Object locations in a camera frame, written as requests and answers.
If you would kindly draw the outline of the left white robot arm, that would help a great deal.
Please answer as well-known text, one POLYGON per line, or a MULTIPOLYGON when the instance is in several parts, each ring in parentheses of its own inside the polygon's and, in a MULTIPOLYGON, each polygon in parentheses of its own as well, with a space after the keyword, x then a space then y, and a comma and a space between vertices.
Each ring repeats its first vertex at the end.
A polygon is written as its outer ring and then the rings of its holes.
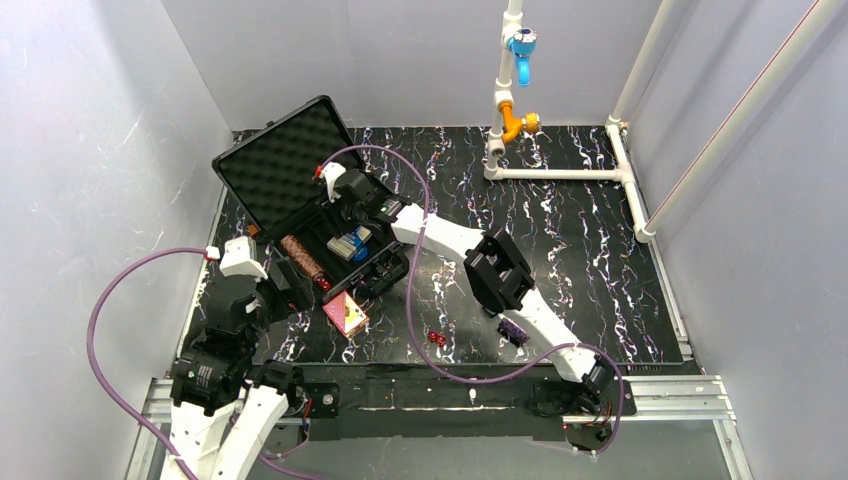
POLYGON ((176 450, 162 478, 184 478, 186 465, 198 479, 243 479, 279 419, 307 416, 313 401, 302 369, 253 357, 271 324, 310 306, 310 290, 287 260, 272 263, 264 279, 219 273, 207 284, 203 330, 172 372, 176 450))

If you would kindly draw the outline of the black foam-lined poker case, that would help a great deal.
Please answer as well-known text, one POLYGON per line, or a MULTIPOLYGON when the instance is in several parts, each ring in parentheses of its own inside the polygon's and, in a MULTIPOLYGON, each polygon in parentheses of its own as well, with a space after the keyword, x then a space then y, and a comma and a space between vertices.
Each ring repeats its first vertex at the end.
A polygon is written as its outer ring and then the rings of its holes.
POLYGON ((329 239, 345 234, 334 235, 334 215, 316 169, 337 162, 370 173, 362 156, 349 151, 352 143, 332 99, 319 95, 212 161, 259 229, 261 242, 284 255, 280 240, 294 235, 325 269, 333 285, 325 300, 342 291, 375 298, 409 272, 408 256, 391 236, 371 232, 368 256, 360 262, 345 261, 326 247, 329 239))

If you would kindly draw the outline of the blue playing card box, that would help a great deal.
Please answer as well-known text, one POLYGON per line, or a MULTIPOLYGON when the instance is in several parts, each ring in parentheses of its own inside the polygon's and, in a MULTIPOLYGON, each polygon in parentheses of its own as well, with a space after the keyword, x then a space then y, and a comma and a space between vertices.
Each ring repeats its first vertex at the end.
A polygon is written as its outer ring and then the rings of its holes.
POLYGON ((340 257, 341 259, 351 262, 353 255, 360 245, 366 245, 371 238, 372 233, 364 226, 359 226, 353 232, 349 232, 342 237, 331 238, 328 240, 326 247, 329 251, 340 257))

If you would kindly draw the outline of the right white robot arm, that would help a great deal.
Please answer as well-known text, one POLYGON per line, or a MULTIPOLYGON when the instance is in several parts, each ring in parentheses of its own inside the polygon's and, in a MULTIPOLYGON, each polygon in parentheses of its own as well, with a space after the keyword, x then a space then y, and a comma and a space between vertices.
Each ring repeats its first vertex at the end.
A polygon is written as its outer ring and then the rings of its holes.
POLYGON ((410 268, 417 269, 422 251, 462 263, 474 299, 487 312, 506 318, 528 334, 550 360, 560 378, 574 384, 591 405, 621 374, 601 349, 581 342, 536 287, 529 263, 504 230, 487 232, 443 219, 426 197, 418 205, 385 190, 359 169, 330 162, 319 175, 335 218, 351 226, 373 223, 390 236, 413 246, 410 268))

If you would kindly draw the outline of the red playing card box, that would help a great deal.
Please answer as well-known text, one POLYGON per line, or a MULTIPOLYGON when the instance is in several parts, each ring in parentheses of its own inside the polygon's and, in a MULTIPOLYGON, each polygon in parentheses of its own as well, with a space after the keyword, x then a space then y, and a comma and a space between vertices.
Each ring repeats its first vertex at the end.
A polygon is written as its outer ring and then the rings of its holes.
POLYGON ((365 310, 347 291, 342 291, 330 299, 322 306, 322 310, 346 338, 352 338, 369 322, 365 310))

